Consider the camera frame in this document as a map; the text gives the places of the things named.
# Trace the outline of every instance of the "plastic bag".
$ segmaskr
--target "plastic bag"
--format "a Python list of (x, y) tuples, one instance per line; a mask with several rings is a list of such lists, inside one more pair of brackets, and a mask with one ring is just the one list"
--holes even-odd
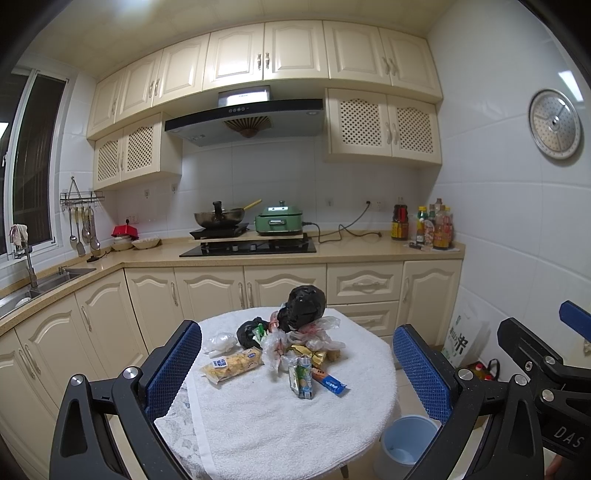
[(229, 352), (238, 344), (236, 337), (229, 332), (222, 332), (207, 339), (203, 344), (203, 353), (209, 353), (210, 357), (220, 353)]

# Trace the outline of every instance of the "window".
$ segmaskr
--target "window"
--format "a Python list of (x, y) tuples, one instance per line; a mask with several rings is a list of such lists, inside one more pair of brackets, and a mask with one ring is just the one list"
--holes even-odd
[(0, 83), (0, 254), (12, 252), (7, 237), (15, 223), (28, 227), (29, 245), (54, 242), (50, 161), (65, 85), (36, 70), (13, 72)]

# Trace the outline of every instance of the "bowl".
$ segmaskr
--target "bowl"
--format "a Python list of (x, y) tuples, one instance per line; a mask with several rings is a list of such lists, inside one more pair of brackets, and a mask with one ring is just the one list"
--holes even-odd
[(156, 245), (160, 243), (160, 237), (151, 236), (149, 238), (141, 238), (139, 240), (134, 240), (131, 244), (138, 248), (139, 250), (146, 250), (148, 248), (154, 248)]

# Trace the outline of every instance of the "black plastic bag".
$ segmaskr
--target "black plastic bag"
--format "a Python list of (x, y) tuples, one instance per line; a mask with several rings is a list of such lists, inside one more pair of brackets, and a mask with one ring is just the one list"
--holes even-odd
[(302, 285), (290, 292), (285, 306), (279, 310), (279, 328), (284, 332), (298, 330), (324, 315), (326, 295), (314, 285)]
[(269, 322), (266, 322), (260, 317), (256, 317), (254, 320), (249, 320), (244, 322), (242, 325), (238, 327), (236, 331), (236, 337), (238, 338), (238, 342), (242, 345), (243, 348), (252, 348), (257, 347), (261, 348), (261, 346), (256, 342), (254, 339), (254, 335), (252, 331), (258, 327), (258, 325), (262, 323), (265, 331), (269, 329)]

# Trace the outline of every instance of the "range hood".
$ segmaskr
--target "range hood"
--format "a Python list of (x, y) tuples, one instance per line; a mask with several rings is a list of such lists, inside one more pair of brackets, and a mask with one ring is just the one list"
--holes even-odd
[[(322, 99), (270, 100), (268, 87), (255, 89), (237, 90), (235, 95), (222, 92), (218, 105), (223, 106), (167, 120), (164, 130), (200, 147), (253, 137), (313, 137), (322, 132)], [(232, 103), (232, 99), (252, 98), (257, 101)]]

